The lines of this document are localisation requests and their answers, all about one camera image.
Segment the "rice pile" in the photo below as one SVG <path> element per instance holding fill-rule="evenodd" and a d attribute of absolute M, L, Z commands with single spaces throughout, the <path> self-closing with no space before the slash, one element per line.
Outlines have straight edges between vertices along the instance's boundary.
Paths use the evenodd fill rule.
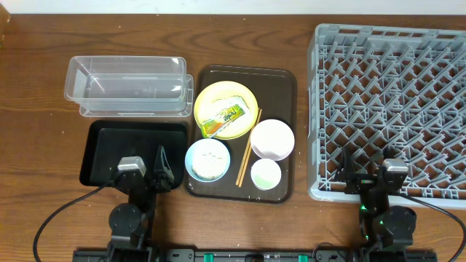
<path fill-rule="evenodd" d="M 218 151 L 196 149 L 192 158 L 193 173 L 202 180 L 215 180 L 226 169 L 227 158 Z"/>

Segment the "green snack wrapper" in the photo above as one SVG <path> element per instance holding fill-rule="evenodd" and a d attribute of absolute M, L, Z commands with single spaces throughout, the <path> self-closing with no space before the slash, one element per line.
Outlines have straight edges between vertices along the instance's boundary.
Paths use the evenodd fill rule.
<path fill-rule="evenodd" d="M 245 115 L 245 110 L 238 104 L 223 108 L 215 116 L 201 124 L 202 136 L 204 138 L 215 136 L 243 115 Z"/>

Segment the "pink bowl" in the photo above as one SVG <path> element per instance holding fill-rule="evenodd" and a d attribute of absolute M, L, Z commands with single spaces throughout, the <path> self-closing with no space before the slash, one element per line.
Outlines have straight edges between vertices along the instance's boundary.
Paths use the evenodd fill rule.
<path fill-rule="evenodd" d="M 280 161 L 293 151 L 295 138 L 292 129 L 285 122 L 267 119 L 255 126 L 250 144 L 260 158 Z"/>

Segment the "light blue bowl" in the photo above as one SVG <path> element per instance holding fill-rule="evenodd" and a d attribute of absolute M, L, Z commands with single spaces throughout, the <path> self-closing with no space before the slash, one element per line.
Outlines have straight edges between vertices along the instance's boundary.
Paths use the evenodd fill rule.
<path fill-rule="evenodd" d="M 218 152 L 223 153 L 226 156 L 227 164 L 226 164 L 226 169 L 225 169 L 224 173 L 222 174 L 222 176 L 224 176 L 226 174 L 226 172 L 228 171 L 230 161 L 231 161 L 231 157 L 230 157 L 230 153 L 229 153 L 228 148 L 222 142 L 220 142 L 219 140 L 212 139 L 212 138 L 204 138 L 204 139 L 198 140 L 195 143 L 193 143 L 189 147 L 188 151 L 186 152 L 185 168 L 186 168 L 186 170 L 188 171 L 188 173 L 190 174 L 190 176 L 193 179 L 195 179 L 195 180 L 197 180 L 199 182 L 204 182 L 204 183 L 209 183 L 209 182 L 219 180 L 222 176 L 216 178 L 215 180 L 202 180 L 201 178 L 197 177 L 193 173 L 193 170 L 192 170 L 192 158 L 193 158 L 194 151 L 196 149 L 198 149 L 198 148 L 203 149 L 203 150 L 209 150 L 209 151 L 218 151 Z"/>

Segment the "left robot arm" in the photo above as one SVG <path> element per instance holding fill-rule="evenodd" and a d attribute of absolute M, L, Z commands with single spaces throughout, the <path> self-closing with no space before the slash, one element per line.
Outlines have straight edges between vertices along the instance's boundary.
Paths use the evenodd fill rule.
<path fill-rule="evenodd" d="M 108 220 L 111 228 L 109 261 L 157 261 L 159 252 L 149 245 L 155 201 L 158 194 L 171 191 L 174 182 L 163 146 L 157 149 L 151 172 L 139 156 L 120 160 L 112 186 L 128 195 L 128 201 L 117 205 Z"/>

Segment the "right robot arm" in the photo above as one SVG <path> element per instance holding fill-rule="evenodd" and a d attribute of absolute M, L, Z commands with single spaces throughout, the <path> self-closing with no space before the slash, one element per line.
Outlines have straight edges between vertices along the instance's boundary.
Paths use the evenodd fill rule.
<path fill-rule="evenodd" d="M 335 179 L 346 183 L 345 194 L 360 197 L 359 224 L 366 243 L 347 256 L 348 261 L 407 261 L 406 248 L 413 245 L 416 213 L 409 207 L 391 205 L 408 175 L 402 159 L 385 158 L 374 170 L 359 173 L 356 161 L 344 147 Z"/>

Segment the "white cup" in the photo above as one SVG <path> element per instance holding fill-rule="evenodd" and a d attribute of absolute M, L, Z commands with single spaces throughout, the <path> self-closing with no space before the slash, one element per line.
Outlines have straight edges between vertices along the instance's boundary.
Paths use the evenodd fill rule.
<path fill-rule="evenodd" d="M 260 159 L 251 167 L 250 176 L 258 189 L 267 191 L 275 188 L 279 184 L 282 173 L 280 166 L 275 161 L 271 159 Z"/>

